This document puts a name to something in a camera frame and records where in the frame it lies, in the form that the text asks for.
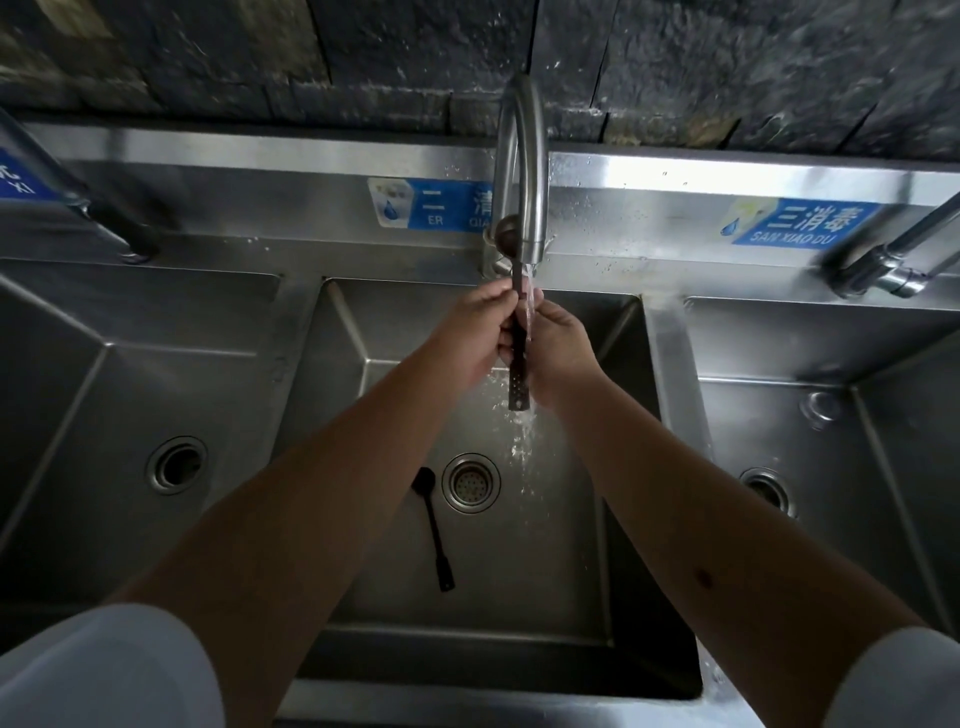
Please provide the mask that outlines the person's left hand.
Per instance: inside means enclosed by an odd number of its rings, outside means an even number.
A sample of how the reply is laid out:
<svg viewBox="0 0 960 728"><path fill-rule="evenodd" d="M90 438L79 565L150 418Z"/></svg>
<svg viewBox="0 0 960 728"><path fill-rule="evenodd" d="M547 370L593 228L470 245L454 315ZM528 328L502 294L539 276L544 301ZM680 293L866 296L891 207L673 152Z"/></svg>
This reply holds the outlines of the person's left hand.
<svg viewBox="0 0 960 728"><path fill-rule="evenodd" d="M457 300L425 345L431 358L438 360L442 375L455 383L460 393L493 369L483 368L480 362L480 286Z"/></svg>

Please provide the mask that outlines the person's right hand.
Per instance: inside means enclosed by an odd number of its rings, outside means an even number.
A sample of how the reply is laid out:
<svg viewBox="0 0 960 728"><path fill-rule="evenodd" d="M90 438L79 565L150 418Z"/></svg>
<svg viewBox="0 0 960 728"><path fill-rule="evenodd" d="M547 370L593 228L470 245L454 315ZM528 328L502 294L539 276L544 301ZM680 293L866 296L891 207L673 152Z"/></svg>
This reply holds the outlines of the person's right hand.
<svg viewBox="0 0 960 728"><path fill-rule="evenodd" d="M609 383L582 321L558 303L546 298L548 314L558 324L558 371L550 391L531 391L537 404L559 418L583 407Z"/></svg>

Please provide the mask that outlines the dark brown long-handled spoon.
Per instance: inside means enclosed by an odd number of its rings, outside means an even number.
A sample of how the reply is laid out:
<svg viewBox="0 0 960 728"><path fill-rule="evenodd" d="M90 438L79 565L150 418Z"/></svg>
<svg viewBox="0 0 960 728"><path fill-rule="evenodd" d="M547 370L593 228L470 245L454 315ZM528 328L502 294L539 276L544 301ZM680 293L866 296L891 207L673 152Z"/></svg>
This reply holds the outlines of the dark brown long-handled spoon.
<svg viewBox="0 0 960 728"><path fill-rule="evenodd" d="M512 289L517 293L519 303L525 307L529 276L524 272L521 253L523 250L521 222L518 213L511 213L493 228L491 238L497 252L510 261L510 279ZM508 407L513 412L530 410L530 393L527 381L526 335L524 317L514 312L510 318L510 362Z"/></svg>

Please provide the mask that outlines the person's left forearm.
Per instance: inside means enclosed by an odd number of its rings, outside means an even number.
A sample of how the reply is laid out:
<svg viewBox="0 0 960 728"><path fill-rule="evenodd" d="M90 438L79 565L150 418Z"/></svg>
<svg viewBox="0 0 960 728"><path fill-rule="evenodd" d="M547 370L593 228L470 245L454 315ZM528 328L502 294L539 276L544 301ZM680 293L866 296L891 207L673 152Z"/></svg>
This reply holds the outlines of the person's left forearm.
<svg viewBox="0 0 960 728"><path fill-rule="evenodd" d="M437 342L207 510L112 602L159 607L211 660L228 728L266 728L462 395L496 353Z"/></svg>

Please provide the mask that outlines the person's right forearm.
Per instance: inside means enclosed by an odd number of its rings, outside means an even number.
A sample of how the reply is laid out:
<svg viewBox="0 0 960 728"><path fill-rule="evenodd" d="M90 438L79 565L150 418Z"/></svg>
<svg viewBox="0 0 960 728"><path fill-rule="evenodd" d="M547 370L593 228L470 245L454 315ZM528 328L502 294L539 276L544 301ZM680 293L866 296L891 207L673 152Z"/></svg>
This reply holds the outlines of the person's right forearm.
<svg viewBox="0 0 960 728"><path fill-rule="evenodd" d="M881 638L924 621L678 439L602 370L539 374L619 525L765 728L822 725Z"/></svg>

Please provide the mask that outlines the stainless steel triple sink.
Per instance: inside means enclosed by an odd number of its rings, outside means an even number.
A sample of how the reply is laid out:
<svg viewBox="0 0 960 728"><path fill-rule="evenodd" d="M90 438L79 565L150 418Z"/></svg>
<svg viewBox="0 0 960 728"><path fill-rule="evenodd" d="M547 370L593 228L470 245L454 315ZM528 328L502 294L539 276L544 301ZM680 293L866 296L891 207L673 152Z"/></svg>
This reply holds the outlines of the stainless steel triple sink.
<svg viewBox="0 0 960 728"><path fill-rule="evenodd" d="M368 177L491 181L492 141L245 127L27 131L146 220L121 249L55 202L0 200L0 654L155 562L202 512L326 424L475 284L479 234L378 223ZM924 293L836 297L823 253L718 234L737 198L877 203L842 249L896 238L960 164L550 151L536 281L605 371L679 437L960 635L960 264ZM829 391L822 431L799 409ZM319 634L283 719L747 725L556 418L508 410L498 365L426 455L455 588L408 491ZM485 455L501 490L441 488Z"/></svg>

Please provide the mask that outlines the blue and white label sticker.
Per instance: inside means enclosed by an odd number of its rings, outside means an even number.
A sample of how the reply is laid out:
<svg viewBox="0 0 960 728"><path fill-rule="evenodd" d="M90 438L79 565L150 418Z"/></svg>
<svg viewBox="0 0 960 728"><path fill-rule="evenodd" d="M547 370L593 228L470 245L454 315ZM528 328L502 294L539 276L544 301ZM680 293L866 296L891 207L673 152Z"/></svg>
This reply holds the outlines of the blue and white label sticker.
<svg viewBox="0 0 960 728"><path fill-rule="evenodd" d="M491 221L487 181L369 176L366 184L383 228L479 235Z"/></svg>
<svg viewBox="0 0 960 728"><path fill-rule="evenodd" d="M869 201L736 198L718 235L736 246L825 251L871 222L884 205Z"/></svg>
<svg viewBox="0 0 960 728"><path fill-rule="evenodd" d="M0 147L0 200L36 202L55 198L44 182L19 159Z"/></svg>

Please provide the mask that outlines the curved steel faucet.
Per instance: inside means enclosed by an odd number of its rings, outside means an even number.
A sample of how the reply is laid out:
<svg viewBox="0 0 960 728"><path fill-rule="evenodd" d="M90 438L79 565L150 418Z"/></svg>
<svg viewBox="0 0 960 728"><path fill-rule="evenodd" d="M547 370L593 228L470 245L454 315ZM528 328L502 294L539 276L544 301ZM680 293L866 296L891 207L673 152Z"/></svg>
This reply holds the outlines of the curved steel faucet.
<svg viewBox="0 0 960 728"><path fill-rule="evenodd" d="M510 266L522 289L525 266L546 250L549 164L544 104L536 81L515 74L501 97L490 219L484 240Z"/></svg>

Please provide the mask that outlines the round steel drain strainer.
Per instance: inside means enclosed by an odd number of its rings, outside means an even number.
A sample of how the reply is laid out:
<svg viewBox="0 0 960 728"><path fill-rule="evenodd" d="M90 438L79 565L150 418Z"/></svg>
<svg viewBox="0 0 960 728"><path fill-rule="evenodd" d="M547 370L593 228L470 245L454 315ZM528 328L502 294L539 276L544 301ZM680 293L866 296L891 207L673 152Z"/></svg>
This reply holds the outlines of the round steel drain strainer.
<svg viewBox="0 0 960 728"><path fill-rule="evenodd" d="M466 452L447 463L440 478L444 499L463 515L477 515L490 509L501 490L497 465L489 457Z"/></svg>

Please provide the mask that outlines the round steel overflow cap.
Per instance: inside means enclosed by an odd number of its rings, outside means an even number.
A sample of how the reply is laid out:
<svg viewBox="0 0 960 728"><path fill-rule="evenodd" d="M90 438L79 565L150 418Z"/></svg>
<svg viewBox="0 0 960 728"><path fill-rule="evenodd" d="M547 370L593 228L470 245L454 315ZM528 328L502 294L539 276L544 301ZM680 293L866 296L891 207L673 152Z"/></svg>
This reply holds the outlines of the round steel overflow cap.
<svg viewBox="0 0 960 728"><path fill-rule="evenodd" d="M833 392L824 390L811 390L803 394L798 409L815 431L836 425L844 415L843 402Z"/></svg>

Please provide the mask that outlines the steel faucet pipe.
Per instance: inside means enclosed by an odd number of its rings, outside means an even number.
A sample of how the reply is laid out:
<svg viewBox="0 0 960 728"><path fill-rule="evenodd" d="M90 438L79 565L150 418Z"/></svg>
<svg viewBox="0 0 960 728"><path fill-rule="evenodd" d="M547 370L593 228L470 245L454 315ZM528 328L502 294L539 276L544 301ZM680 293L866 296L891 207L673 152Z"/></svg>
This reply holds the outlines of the steel faucet pipe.
<svg viewBox="0 0 960 728"><path fill-rule="evenodd" d="M829 253L820 266L821 279L841 299L861 298L872 290L900 299L914 298L939 275L960 264L960 234L928 271L907 265L909 255L959 221L960 191L892 240L871 245L858 255L852 255L853 248Z"/></svg>
<svg viewBox="0 0 960 728"><path fill-rule="evenodd" d="M47 151L1 104L0 147L24 164L55 196L51 200L11 202L56 203L63 206L90 224L100 237L118 245L121 258L127 263L144 263L160 252L157 237L148 225L138 223L121 207L94 192Z"/></svg>

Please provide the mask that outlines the white right sleeve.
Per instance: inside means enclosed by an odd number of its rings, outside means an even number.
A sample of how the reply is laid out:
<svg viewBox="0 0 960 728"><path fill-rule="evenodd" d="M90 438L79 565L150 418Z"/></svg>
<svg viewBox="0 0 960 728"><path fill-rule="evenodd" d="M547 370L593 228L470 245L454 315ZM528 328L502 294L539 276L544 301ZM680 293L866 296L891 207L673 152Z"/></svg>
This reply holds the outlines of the white right sleeve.
<svg viewBox="0 0 960 728"><path fill-rule="evenodd" d="M926 627L882 637L846 673L822 728L960 728L960 642Z"/></svg>

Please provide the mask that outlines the white sleeve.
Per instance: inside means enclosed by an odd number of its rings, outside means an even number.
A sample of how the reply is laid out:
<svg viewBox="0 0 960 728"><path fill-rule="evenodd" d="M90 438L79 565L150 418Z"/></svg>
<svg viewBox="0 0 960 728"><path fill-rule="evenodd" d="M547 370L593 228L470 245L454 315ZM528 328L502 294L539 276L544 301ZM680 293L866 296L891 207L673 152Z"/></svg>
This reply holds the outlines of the white sleeve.
<svg viewBox="0 0 960 728"><path fill-rule="evenodd" d="M154 606L101 606L0 655L0 728L225 728L200 640Z"/></svg>
<svg viewBox="0 0 960 728"><path fill-rule="evenodd" d="M822 728L960 728L960 642L926 627L882 637L846 673Z"/></svg>

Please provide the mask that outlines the white left sleeve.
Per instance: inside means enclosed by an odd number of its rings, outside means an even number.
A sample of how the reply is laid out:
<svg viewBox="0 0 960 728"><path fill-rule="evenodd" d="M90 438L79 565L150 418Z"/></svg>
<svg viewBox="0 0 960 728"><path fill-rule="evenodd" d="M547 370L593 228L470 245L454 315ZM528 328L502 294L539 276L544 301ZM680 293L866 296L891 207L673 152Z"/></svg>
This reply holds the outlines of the white left sleeve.
<svg viewBox="0 0 960 728"><path fill-rule="evenodd" d="M225 728L200 640L154 606L101 606L0 655L0 728Z"/></svg>

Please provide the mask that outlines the black long-handled spoon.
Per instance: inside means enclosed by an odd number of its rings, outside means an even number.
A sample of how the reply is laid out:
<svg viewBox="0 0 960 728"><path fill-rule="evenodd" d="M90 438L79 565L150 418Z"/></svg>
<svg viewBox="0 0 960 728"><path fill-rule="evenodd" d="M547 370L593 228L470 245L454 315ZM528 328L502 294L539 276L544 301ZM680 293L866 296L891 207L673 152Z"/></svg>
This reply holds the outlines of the black long-handled spoon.
<svg viewBox="0 0 960 728"><path fill-rule="evenodd" d="M435 550L435 566L438 588L442 593L455 589L455 580L450 561L443 548L442 537L433 505L432 495L436 487L436 474L430 467L420 467L414 477L411 488L423 500L431 538Z"/></svg>

